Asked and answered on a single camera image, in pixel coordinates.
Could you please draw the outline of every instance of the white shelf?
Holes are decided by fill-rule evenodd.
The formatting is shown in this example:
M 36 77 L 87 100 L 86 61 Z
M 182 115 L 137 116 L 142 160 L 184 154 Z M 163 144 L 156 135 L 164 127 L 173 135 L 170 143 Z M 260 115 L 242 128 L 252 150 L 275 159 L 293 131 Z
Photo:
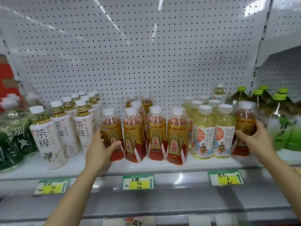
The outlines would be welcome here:
M 278 152 L 280 157 L 290 165 L 301 165 L 301 152 L 289 150 L 281 150 Z M 76 156 L 68 158 L 68 162 L 56 169 L 48 170 L 43 167 L 40 155 L 37 154 L 27 160 L 17 170 L 0 173 L 0 181 L 5 180 L 27 180 L 27 179 L 43 179 L 43 178 L 75 178 L 84 169 L 85 155 L 80 152 Z M 243 169 L 250 167 L 260 167 L 261 164 L 257 161 L 254 155 L 248 157 L 230 157 L 228 159 L 196 160 L 192 155 L 188 156 L 186 163 L 183 166 L 177 166 L 168 161 L 153 161 L 147 157 L 141 163 L 131 163 L 123 159 L 112 163 L 107 176 L 115 175 L 130 175 L 137 173 L 157 174 L 157 173 L 172 173 L 172 172 L 194 172 L 194 171 L 209 171 L 217 169 Z

